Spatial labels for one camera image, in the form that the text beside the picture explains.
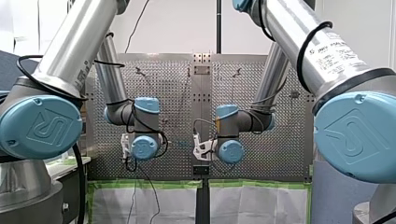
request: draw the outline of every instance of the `logo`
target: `logo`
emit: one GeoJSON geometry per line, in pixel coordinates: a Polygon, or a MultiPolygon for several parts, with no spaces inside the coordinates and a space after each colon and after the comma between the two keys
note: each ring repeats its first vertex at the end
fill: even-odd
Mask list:
{"type": "Polygon", "coordinates": [[[37,114],[27,138],[59,147],[62,145],[72,120],[55,111],[44,109],[37,114]]]}
{"type": "Polygon", "coordinates": [[[389,142],[357,109],[326,127],[324,132],[334,150],[337,150],[348,164],[389,149],[389,142]]]}

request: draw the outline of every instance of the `white wall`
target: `white wall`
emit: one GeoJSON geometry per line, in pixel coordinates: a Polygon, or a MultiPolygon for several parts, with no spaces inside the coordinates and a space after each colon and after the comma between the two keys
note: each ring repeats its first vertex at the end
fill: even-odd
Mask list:
{"type": "MultiPolygon", "coordinates": [[[[124,52],[145,2],[131,1],[127,11],[114,20],[111,30],[116,34],[118,52],[124,52]]],[[[368,64],[395,68],[395,2],[317,0],[317,11],[323,19],[333,21],[335,31],[368,64]]],[[[222,52],[267,54],[271,41],[261,29],[247,14],[235,11],[232,0],[222,3],[222,52]]],[[[0,49],[5,49],[4,45],[13,48],[11,40],[15,38],[15,53],[43,53],[61,25],[65,9],[66,0],[0,0],[0,49]],[[41,34],[37,31],[38,15],[41,34]]],[[[216,0],[150,0],[128,52],[215,51],[216,0]]]]}
{"type": "Polygon", "coordinates": [[[317,12],[373,67],[395,69],[395,0],[317,0],[317,12]]]}
{"type": "MultiPolygon", "coordinates": [[[[128,37],[146,0],[134,0],[113,22],[118,52],[128,37]]],[[[248,14],[233,9],[232,0],[222,4],[222,52],[267,54],[271,42],[248,14]]],[[[128,52],[216,52],[216,0],[151,0],[128,52]]]]}

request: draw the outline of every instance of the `blue joint cap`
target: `blue joint cap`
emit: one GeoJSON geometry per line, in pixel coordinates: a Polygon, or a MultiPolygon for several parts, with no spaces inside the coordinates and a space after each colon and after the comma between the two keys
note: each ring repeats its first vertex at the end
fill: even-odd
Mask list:
{"type": "Polygon", "coordinates": [[[229,140],[219,148],[219,159],[229,164],[236,164],[244,157],[242,145],[235,140],[229,140]]]}
{"type": "Polygon", "coordinates": [[[233,8],[240,12],[246,12],[251,0],[233,0],[233,8]]]}
{"type": "Polygon", "coordinates": [[[103,118],[105,119],[105,121],[107,121],[107,123],[109,124],[113,124],[110,119],[108,118],[108,109],[107,106],[105,107],[105,110],[103,111],[103,118]]]}
{"type": "Polygon", "coordinates": [[[218,119],[226,119],[236,113],[238,113],[238,105],[220,105],[216,108],[216,117],[218,119]]]}
{"type": "Polygon", "coordinates": [[[152,97],[138,97],[134,99],[134,106],[139,110],[150,114],[160,113],[160,102],[157,98],[152,97]]]}
{"type": "Polygon", "coordinates": [[[314,136],[323,157],[341,173],[372,183],[396,183],[396,97],[347,92],[318,112],[314,136]]]}
{"type": "Polygon", "coordinates": [[[79,110],[54,95],[25,98],[0,117],[0,150],[26,160],[45,160],[72,147],[82,131],[79,110]]]}
{"type": "Polygon", "coordinates": [[[157,142],[149,136],[139,136],[132,142],[132,154],[138,161],[152,159],[158,150],[157,142]]]}
{"type": "Polygon", "coordinates": [[[270,125],[268,125],[268,128],[267,128],[266,130],[267,130],[267,131],[273,130],[273,129],[275,128],[275,123],[276,123],[275,114],[273,113],[273,114],[271,114],[271,122],[270,122],[270,125]]]}

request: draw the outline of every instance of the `perforated metal panel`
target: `perforated metal panel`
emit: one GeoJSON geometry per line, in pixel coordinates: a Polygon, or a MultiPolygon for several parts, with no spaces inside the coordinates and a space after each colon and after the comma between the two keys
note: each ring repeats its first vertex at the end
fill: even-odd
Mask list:
{"type": "MultiPolygon", "coordinates": [[[[160,159],[141,162],[153,179],[191,179],[191,78],[190,55],[120,55],[128,96],[157,97],[161,103],[160,127],[169,139],[169,150],[160,159]]],[[[94,79],[93,137],[95,158],[90,179],[133,177],[121,163],[120,138],[125,127],[103,119],[105,99],[98,78],[94,79]]]]}
{"type": "MultiPolygon", "coordinates": [[[[213,108],[207,113],[212,113],[214,118],[216,106],[223,104],[248,108],[259,87],[265,59],[265,56],[212,55],[212,92],[207,94],[211,95],[213,108]],[[233,78],[238,69],[240,75],[233,78]]],[[[191,68],[196,64],[192,55],[122,54],[120,60],[127,65],[122,73],[130,98],[159,98],[161,127],[170,141],[165,156],[143,162],[142,167],[153,179],[192,179],[191,118],[194,111],[191,108],[191,68]]],[[[93,161],[89,179],[134,177],[125,171],[120,161],[120,137],[125,133],[125,127],[104,121],[105,101],[98,79],[94,78],[92,84],[89,123],[92,125],[93,161]]],[[[213,172],[210,178],[305,181],[312,162],[310,97],[300,87],[295,72],[290,70],[288,82],[277,101],[276,127],[262,135],[241,133],[240,139],[246,150],[243,161],[227,175],[213,172]],[[291,99],[291,91],[301,95],[291,99]]],[[[221,170],[229,168],[221,162],[216,165],[221,170]]]]}
{"type": "MultiPolygon", "coordinates": [[[[259,88],[265,57],[214,55],[213,119],[217,105],[236,104],[248,109],[259,88]]],[[[282,181],[305,181],[312,161],[312,142],[307,134],[311,120],[310,96],[301,87],[296,73],[290,69],[287,83],[277,97],[276,127],[260,135],[240,133],[246,151],[245,158],[228,174],[212,169],[211,178],[251,178],[282,181]],[[297,91],[298,98],[290,93],[297,91]]],[[[216,162],[221,171],[230,166],[216,162]]]]}

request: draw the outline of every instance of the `robotic arm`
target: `robotic arm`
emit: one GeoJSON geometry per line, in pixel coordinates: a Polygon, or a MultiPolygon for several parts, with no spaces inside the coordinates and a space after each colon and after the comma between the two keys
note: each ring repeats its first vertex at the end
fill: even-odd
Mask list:
{"type": "Polygon", "coordinates": [[[359,59],[303,0],[233,0],[233,6],[266,28],[275,43],[249,111],[237,105],[217,108],[219,158],[239,162],[239,133],[274,126],[271,107],[289,61],[302,86],[317,98],[314,135],[324,158],[359,180],[396,183],[396,74],[359,59]]]}
{"type": "Polygon", "coordinates": [[[86,0],[73,5],[30,78],[20,77],[0,106],[0,151],[12,158],[44,160],[66,152],[81,133],[80,91],[97,58],[96,70],[106,98],[106,120],[134,125],[132,153],[153,158],[161,147],[159,101],[129,100],[117,54],[108,34],[128,0],[86,0]]]}

